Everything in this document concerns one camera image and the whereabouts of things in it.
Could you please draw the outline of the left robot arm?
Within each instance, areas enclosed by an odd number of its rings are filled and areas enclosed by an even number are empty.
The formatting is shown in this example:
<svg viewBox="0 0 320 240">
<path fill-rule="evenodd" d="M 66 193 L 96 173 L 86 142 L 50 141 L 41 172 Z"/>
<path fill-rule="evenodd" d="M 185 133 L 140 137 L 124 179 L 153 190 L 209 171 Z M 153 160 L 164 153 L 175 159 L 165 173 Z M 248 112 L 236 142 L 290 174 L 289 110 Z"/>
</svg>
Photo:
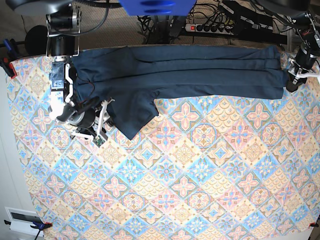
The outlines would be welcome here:
<svg viewBox="0 0 320 240">
<path fill-rule="evenodd" d="M 283 25 L 291 27 L 302 43 L 288 68 L 286 89 L 293 93 L 305 84 L 307 78 L 320 79 L 312 68 L 320 57 L 320 25 L 310 10 L 309 0 L 251 0 L 260 12 L 274 16 Z"/>
</svg>

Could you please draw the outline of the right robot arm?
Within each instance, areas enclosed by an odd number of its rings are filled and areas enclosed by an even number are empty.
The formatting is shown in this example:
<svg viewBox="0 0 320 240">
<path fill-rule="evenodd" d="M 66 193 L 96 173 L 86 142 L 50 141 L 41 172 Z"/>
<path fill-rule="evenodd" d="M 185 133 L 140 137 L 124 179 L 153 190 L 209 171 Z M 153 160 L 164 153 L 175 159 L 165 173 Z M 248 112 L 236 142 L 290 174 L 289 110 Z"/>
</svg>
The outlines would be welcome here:
<svg viewBox="0 0 320 240">
<path fill-rule="evenodd" d="M 46 15 L 46 54 L 53 60 L 48 112 L 51 119 L 73 126 L 73 137 L 91 140 L 99 147 L 108 139 L 104 123 L 112 124 L 107 107 L 113 98 L 100 100 L 88 96 L 77 100 L 74 85 L 78 76 L 72 58 L 80 53 L 81 17 L 79 6 L 72 3 L 63 3 L 57 12 Z"/>
</svg>

